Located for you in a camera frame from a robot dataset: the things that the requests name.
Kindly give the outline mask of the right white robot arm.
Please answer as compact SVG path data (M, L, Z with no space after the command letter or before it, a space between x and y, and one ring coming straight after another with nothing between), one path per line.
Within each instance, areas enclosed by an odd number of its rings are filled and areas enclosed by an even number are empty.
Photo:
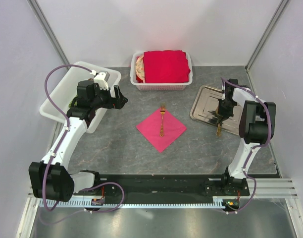
M247 195L248 170L252 161L274 135L276 104L260 99L250 88L240 86L236 79L222 78L221 81L223 95L216 109L217 134L221 133L222 123L234 115L235 106L242 107L242 113L238 128L240 144L219 187L225 195Z

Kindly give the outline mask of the gold spoon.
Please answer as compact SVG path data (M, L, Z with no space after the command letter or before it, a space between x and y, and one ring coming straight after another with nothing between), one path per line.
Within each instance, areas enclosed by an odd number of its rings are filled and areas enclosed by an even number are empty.
M218 137L221 136L221 122L219 122L219 123L217 124L216 135L217 135Z

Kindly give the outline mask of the gold fork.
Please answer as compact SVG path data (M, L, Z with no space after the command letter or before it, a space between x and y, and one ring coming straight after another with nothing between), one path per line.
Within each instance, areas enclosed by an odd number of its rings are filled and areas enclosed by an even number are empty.
M160 132L159 132L160 137L164 136L164 125L163 124L164 124L165 112L166 112L166 104L162 103L160 106L160 114L161 114L161 127L160 127Z

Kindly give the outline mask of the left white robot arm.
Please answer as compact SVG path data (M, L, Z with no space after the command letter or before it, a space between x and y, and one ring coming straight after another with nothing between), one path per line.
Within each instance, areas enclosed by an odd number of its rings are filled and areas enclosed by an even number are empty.
M50 151L40 162L32 162L29 176L33 194L47 200L67 202L73 194L86 190L91 195L100 193L102 183L99 174L84 170L69 174L67 167L80 138L90 125L99 109L122 109L127 103L119 86L103 88L99 83L83 80L77 85L77 95L71 101L65 117L65 127Z

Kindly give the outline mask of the pink paper napkin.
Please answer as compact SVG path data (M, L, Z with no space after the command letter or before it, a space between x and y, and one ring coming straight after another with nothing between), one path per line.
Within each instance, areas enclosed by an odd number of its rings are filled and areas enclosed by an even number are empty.
M137 130L161 153L180 137L187 127L173 114L166 111L163 120L164 136L160 136L161 113L157 109L141 123L136 125Z

